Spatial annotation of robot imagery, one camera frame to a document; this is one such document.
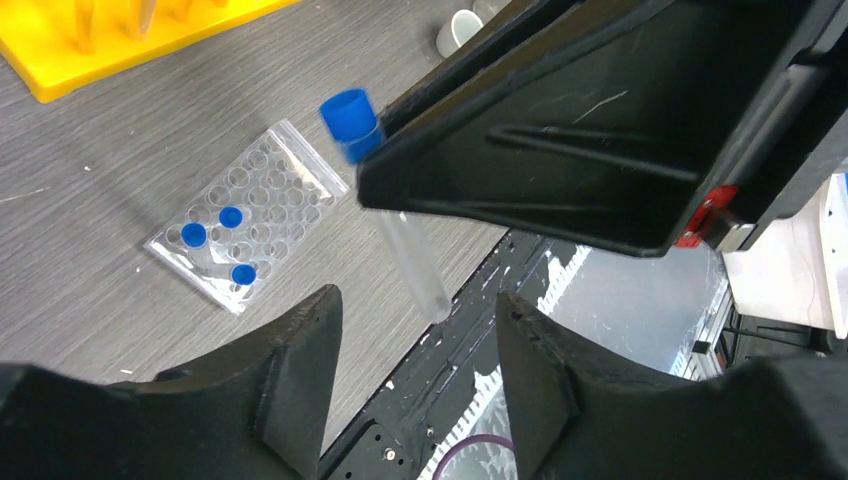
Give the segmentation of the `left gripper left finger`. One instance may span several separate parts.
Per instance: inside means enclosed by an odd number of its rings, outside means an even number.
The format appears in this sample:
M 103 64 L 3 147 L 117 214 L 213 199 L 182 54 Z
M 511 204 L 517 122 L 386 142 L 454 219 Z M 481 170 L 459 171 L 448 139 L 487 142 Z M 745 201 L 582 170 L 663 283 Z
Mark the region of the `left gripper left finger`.
M 152 381 L 1 367 L 5 479 L 314 479 L 342 339 L 325 285 Z

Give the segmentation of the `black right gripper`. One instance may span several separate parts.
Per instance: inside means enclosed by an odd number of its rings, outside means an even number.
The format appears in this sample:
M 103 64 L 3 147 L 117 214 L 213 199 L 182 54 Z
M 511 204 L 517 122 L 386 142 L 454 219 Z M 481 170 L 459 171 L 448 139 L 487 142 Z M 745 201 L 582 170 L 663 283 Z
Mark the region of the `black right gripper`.
M 716 188 L 675 245 L 748 250 L 777 220 L 798 213 L 847 154 L 847 4 L 813 1 L 770 79 L 730 135 Z

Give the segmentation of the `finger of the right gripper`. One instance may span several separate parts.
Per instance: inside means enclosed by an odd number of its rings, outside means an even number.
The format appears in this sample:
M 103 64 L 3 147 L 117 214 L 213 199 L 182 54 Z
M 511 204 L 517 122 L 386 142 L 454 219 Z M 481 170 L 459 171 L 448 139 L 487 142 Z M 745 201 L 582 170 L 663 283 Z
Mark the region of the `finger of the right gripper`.
M 813 1 L 514 1 L 383 114 L 403 210 L 674 245 Z

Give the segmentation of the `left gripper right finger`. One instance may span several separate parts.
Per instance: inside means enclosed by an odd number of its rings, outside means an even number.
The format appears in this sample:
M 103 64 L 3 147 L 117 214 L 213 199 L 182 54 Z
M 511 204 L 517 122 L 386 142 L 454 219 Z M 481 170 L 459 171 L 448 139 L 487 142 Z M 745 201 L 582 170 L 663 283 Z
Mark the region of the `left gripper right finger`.
M 755 358 L 690 381 L 555 324 L 579 411 L 546 479 L 846 477 L 845 359 Z

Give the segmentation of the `blue capped vial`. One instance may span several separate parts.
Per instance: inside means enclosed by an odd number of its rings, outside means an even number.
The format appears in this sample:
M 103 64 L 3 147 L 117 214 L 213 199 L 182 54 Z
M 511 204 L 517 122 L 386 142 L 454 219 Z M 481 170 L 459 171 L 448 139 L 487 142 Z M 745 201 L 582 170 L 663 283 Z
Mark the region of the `blue capped vial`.
M 192 269 L 206 271 L 214 265 L 207 230 L 202 224 L 185 224 L 180 231 L 180 238 L 186 247 L 186 259 Z
M 343 90 L 325 100 L 319 114 L 346 162 L 356 169 L 357 199 L 372 212 L 420 314 L 431 323 L 446 320 L 451 299 L 421 218 L 403 210 L 404 177 L 369 159 L 387 135 L 368 93 Z
M 198 272 L 205 277 L 226 279 L 241 286 L 250 286 L 257 279 L 257 271 L 250 264 L 210 264 L 200 267 Z
M 245 228 L 248 225 L 248 222 L 251 220 L 251 217 L 251 209 L 243 205 L 224 206 L 219 210 L 217 214 L 218 224 L 222 228 L 228 230 L 238 230 Z

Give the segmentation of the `clear glass test tube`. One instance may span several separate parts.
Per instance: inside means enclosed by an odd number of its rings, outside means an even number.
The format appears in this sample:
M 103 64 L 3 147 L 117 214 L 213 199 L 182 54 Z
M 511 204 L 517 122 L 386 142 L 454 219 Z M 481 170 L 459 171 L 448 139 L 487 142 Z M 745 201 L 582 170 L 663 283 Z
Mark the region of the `clear glass test tube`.
M 143 40 L 153 23 L 157 1 L 156 0 L 134 0 L 132 4 L 132 19 L 129 24 L 129 33 L 135 40 Z

